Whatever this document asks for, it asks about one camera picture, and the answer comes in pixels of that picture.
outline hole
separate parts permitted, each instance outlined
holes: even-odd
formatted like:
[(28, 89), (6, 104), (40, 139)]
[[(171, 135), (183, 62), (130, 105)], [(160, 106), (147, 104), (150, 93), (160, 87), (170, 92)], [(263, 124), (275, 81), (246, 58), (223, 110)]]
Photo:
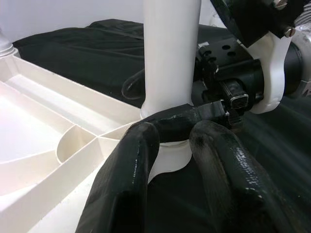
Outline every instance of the hole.
[(207, 50), (207, 51), (205, 51), (204, 55), (207, 56), (207, 55), (210, 55), (211, 53), (212, 53), (212, 51)]
[(236, 55), (235, 52), (229, 52), (229, 53), (228, 53), (228, 56), (229, 56), (229, 57), (234, 57), (235, 55)]
[(229, 45), (224, 45), (223, 46), (223, 50), (229, 50), (229, 49), (231, 49), (231, 47)]
[(209, 58), (209, 62), (214, 62), (214, 61), (216, 61), (217, 59), (216, 59), (216, 57), (211, 57), (211, 58)]

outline white wall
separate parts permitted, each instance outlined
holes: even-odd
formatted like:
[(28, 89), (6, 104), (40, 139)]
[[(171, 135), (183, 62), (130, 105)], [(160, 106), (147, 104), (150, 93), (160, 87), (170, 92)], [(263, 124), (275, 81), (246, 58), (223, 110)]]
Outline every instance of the white wall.
[[(213, 9), (202, 0), (200, 23)], [(10, 41), (65, 27), (117, 18), (143, 22), (143, 0), (1, 0), (0, 28)]]

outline bolt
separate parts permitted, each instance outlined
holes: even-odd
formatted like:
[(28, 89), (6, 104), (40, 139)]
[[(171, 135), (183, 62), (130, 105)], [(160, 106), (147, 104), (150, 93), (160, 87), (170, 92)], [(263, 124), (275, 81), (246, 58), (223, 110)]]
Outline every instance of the bolt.
[(277, 10), (283, 10), (287, 6), (287, 0), (274, 0), (274, 7)]
[(296, 29), (292, 28), (292, 27), (287, 27), (285, 29), (285, 33), (284, 36), (286, 36), (287, 38), (292, 37), (293, 35), (295, 35)]

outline white plastic tray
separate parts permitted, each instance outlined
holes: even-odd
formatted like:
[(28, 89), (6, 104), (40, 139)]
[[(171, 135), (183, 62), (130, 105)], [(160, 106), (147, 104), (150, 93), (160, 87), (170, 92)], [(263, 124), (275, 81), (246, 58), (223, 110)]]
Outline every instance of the white plastic tray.
[(138, 120), (138, 108), (0, 58), (0, 232), (74, 232), (97, 170)]

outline black fabric backdrop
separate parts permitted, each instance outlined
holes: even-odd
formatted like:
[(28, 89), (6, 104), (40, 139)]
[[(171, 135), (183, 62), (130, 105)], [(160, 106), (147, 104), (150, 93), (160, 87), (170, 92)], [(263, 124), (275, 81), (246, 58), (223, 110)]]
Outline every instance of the black fabric backdrop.
[[(198, 43), (231, 36), (225, 29), (201, 25)], [(121, 94), (123, 82), (144, 68), (142, 24), (103, 20), (86, 28), (30, 36), (14, 46), (23, 59), (75, 82), (136, 107), (144, 101)], [(194, 84), (192, 98), (197, 104), (200, 88), (200, 83)], [(239, 138), (299, 209), (297, 215), (311, 232), (311, 98), (284, 97), (274, 111), (247, 113), (243, 121)], [(184, 169), (161, 174), (149, 184), (147, 232), (213, 232), (209, 215), (193, 159)]]

